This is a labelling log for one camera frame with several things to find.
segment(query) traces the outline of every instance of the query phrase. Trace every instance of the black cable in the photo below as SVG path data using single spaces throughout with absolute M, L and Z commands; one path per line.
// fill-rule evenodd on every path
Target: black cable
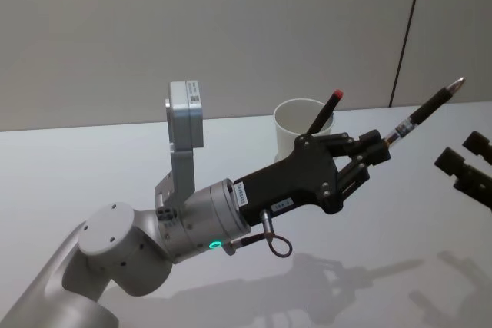
M 276 257 L 289 257 L 291 254 L 292 254 L 292 250 L 294 249 L 292 247 L 292 244 L 291 242 L 285 238 L 285 237 L 282 237 L 282 236 L 278 236 L 278 235 L 274 235 L 274 238 L 278 238 L 279 240 L 282 240 L 284 241 L 287 246 L 289 247 L 289 251 L 287 253 L 279 253 L 278 251 L 275 250 L 274 248 L 274 245 L 272 245 L 271 242 L 268 243 L 268 247 L 270 247 L 270 251 L 276 256 Z
M 242 246 L 247 246 L 254 244 L 255 242 L 264 240 L 265 235 L 264 234 L 255 234 L 254 236 L 249 236 L 249 237 L 244 237 L 241 238 L 241 245 Z
M 412 23 L 412 18 L 414 17 L 415 3 L 417 0 L 412 1 L 412 7 L 410 9 L 410 14 L 408 15 L 407 30 L 405 31 L 405 37 L 403 39 L 403 45 L 400 52 L 400 60 L 398 61 L 397 74 L 394 76 L 393 90 L 391 91 L 389 108 L 393 105 L 394 92 L 397 89 L 398 77 L 400 76 L 401 63 L 403 62 L 403 56 L 405 54 L 405 48 L 407 47 L 408 34 L 410 33 L 410 25 Z

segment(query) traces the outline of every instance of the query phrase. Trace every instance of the table surface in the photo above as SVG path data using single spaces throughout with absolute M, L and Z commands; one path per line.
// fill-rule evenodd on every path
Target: table surface
M 412 108 L 338 111 L 333 133 L 387 133 Z M 472 130 L 492 137 L 492 102 L 447 104 L 396 145 L 392 159 L 333 216 L 306 206 L 275 218 L 289 259 L 265 244 L 216 249 L 175 266 L 147 297 L 111 284 L 101 303 L 122 328 L 489 327 L 492 216 L 434 166 Z M 204 121 L 197 189 L 270 164 L 271 117 Z M 154 206 L 171 169 L 166 123 L 0 133 L 0 316 L 61 241 L 101 205 Z

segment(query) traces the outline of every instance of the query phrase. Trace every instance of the label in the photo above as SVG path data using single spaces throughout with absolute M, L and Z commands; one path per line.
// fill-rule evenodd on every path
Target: label
M 273 204 L 270 208 L 273 213 L 276 213 L 279 210 L 285 209 L 286 207 L 290 207 L 291 205 L 294 205 L 294 202 L 292 201 L 292 198 L 289 197 L 285 200 Z
M 200 102 L 200 91 L 198 90 L 198 83 L 196 81 L 186 81 L 188 88 L 188 100 L 192 104 Z
M 239 182 L 234 185 L 234 192 L 236 193 L 236 199 L 238 200 L 239 206 L 248 205 L 248 197 L 246 196 L 246 190 L 244 189 L 244 184 Z

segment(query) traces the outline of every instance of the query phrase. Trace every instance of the marker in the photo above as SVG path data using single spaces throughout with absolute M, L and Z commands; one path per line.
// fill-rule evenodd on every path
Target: marker
M 448 102 L 465 82 L 464 77 L 459 78 L 449 86 L 440 89 L 432 98 L 426 101 L 410 117 L 402 121 L 385 138 L 386 145 L 390 147 L 401 138 L 411 133 L 419 124 L 428 119 L 441 105 Z
M 330 119 L 330 116 L 333 114 L 335 107 L 338 102 L 343 98 L 344 93 L 341 90 L 335 90 L 335 92 L 331 95 L 330 99 L 328 99 L 327 103 L 323 106 L 317 117 L 314 119 L 314 122 L 307 130 L 307 134 L 316 134 L 318 133 L 324 126 L 324 124 Z

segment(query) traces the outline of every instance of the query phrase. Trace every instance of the cable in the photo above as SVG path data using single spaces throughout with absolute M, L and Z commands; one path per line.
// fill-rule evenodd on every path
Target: cable
M 391 90 L 390 104 L 389 108 L 393 106 L 394 92 L 397 89 L 398 77 L 400 76 L 401 64 L 403 63 L 403 57 L 405 54 L 405 48 L 407 47 L 408 34 L 410 33 L 410 25 L 412 23 L 412 18 L 414 17 L 415 3 L 417 0 L 412 0 L 412 6 L 410 9 L 410 14 L 408 15 L 407 29 L 405 30 L 405 37 L 403 39 L 403 45 L 401 47 L 400 58 L 398 59 L 397 74 L 394 76 L 393 89 Z
M 276 251 L 276 250 L 275 250 L 274 245 L 273 245 L 271 242 L 269 242 L 269 243 L 268 243 L 268 247 L 270 247 L 270 251 L 271 251 L 271 252 L 272 252 L 272 253 L 273 253 L 276 257 L 282 257 L 282 258 L 284 258 L 284 257 L 289 257 L 289 256 L 292 254 L 292 251 L 293 251 L 293 249 L 294 249 L 294 248 L 292 247 L 291 242 L 290 242 L 287 238 L 282 237 L 282 236 L 278 236 L 278 235 L 276 235 L 276 234 L 274 235 L 274 238 L 278 238 L 279 240 L 284 241 L 284 242 L 287 244 L 287 246 L 289 247 L 289 251 L 288 251 L 287 253 L 279 253 L 278 251 Z

